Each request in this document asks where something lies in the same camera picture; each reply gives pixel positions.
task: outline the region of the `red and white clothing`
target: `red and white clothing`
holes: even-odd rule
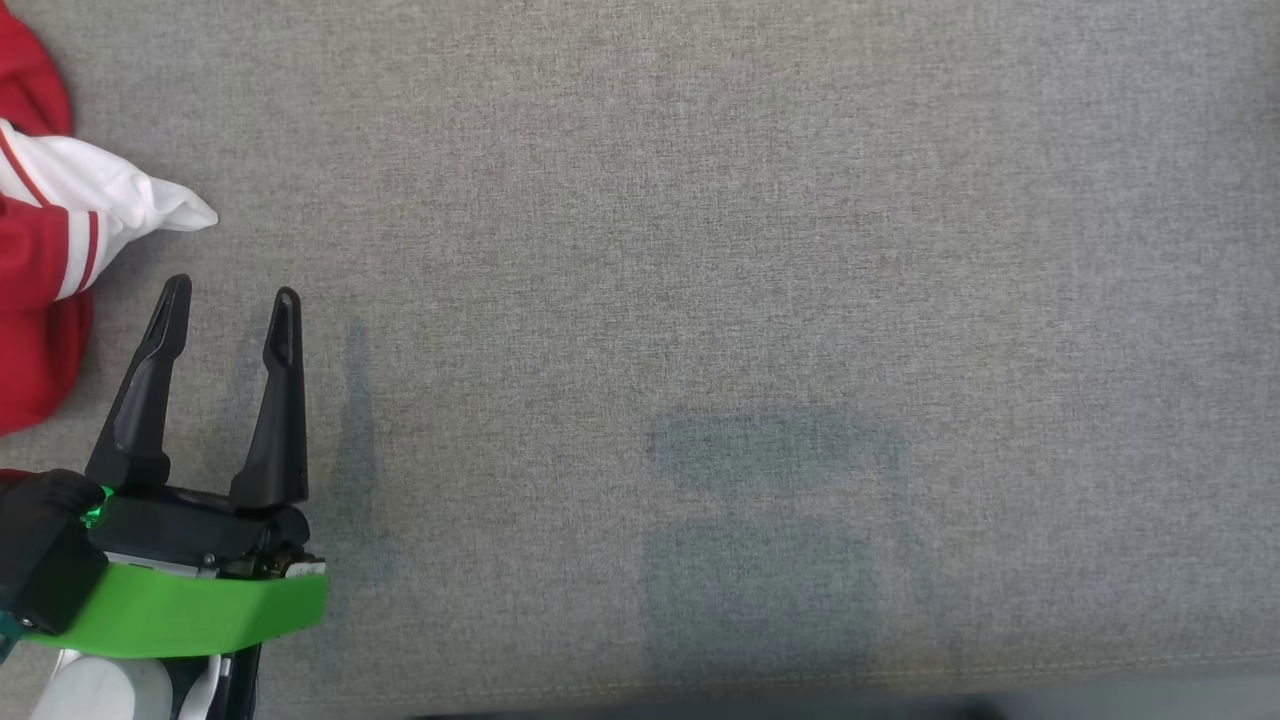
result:
[[[88,338],[84,290],[120,249],[218,222],[192,191],[70,129],[52,60],[0,0],[0,434],[67,397]]]

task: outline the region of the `gray fabric surface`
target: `gray fabric surface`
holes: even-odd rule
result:
[[[83,464],[187,272],[225,487],[303,297],[334,597],[264,717],[1280,666],[1280,5],[13,5],[223,222],[0,465]]]

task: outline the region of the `green led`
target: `green led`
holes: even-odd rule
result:
[[[111,497],[111,488],[104,487],[102,492],[106,493],[106,497]],[[84,523],[86,528],[92,528],[93,525],[97,524],[99,518],[102,515],[102,509],[104,507],[106,507],[106,498],[102,498],[102,503],[99,505],[97,507],[95,507],[95,509],[90,510],[88,512],[81,515],[81,521]]]

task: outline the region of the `green strip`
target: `green strip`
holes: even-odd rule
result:
[[[23,639],[102,657],[196,657],[236,652],[324,618],[329,578],[180,578],[113,562],[69,630]]]

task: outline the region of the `red garment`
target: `red garment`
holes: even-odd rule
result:
[[[70,102],[52,60],[3,0],[0,119],[33,136],[72,131]],[[15,164],[8,146],[0,151]],[[79,372],[90,296],[55,301],[67,273],[68,232],[65,209],[0,196],[0,436],[50,416]]]

